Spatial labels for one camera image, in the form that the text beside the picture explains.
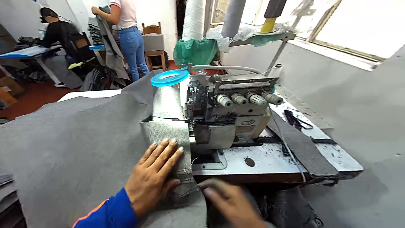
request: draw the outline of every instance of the person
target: person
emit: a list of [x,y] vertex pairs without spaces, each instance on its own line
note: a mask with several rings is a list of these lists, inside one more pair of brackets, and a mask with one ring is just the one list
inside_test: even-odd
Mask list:
[[[153,143],[132,170],[124,188],[105,200],[88,215],[79,218],[72,228],[133,228],[138,218],[147,214],[180,180],[166,180],[173,166],[183,154],[177,141],[164,139]],[[199,184],[204,195],[236,228],[267,228],[257,210],[238,186],[218,179]]]
[[139,79],[137,65],[144,75],[149,74],[149,69],[145,61],[143,37],[136,26],[135,1],[110,0],[109,6],[111,13],[105,13],[97,7],[92,7],[92,12],[118,26],[121,51],[131,70],[132,80],[136,81]]
[[61,21],[57,13],[50,8],[41,8],[40,14],[42,16],[42,22],[49,23],[41,45],[49,48],[53,43],[59,41],[66,52],[69,52],[71,45],[69,44],[67,36],[69,34],[79,34],[79,30],[72,23]]

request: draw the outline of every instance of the sneaker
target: sneaker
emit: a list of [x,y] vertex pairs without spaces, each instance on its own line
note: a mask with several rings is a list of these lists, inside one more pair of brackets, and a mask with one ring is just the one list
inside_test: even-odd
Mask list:
[[66,85],[65,85],[65,83],[63,83],[63,82],[61,82],[61,83],[59,83],[59,84],[55,84],[54,85],[56,88],[66,88]]

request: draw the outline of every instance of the window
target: window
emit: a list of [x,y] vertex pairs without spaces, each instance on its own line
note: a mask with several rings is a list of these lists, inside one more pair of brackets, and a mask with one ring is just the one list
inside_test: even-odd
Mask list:
[[[211,24],[223,24],[229,0],[213,1]],[[268,3],[246,0],[241,22],[262,25]],[[404,0],[287,0],[276,23],[295,27],[307,42],[384,61],[405,44],[404,11]]]

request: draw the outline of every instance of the hand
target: hand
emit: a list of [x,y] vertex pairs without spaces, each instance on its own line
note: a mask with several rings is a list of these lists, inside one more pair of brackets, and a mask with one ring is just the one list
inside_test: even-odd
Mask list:
[[177,140],[163,139],[159,146],[153,143],[132,170],[125,191],[137,217],[156,205],[160,198],[172,188],[180,185],[180,180],[166,181],[177,160],[183,155],[183,147],[177,149]]
[[100,9],[99,8],[97,8],[97,7],[92,7],[92,13],[94,14],[94,15],[98,15],[98,12],[100,11]]
[[236,228],[266,228],[263,219],[243,195],[239,186],[219,179],[208,179],[198,184],[204,195]]

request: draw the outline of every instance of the black jacket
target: black jacket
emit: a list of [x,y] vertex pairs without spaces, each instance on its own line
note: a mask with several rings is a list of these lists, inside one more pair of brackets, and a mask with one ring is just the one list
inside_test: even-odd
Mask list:
[[79,30],[71,23],[57,21],[48,25],[42,46],[50,47],[51,44],[59,41],[66,49],[69,46],[69,35],[79,34]]

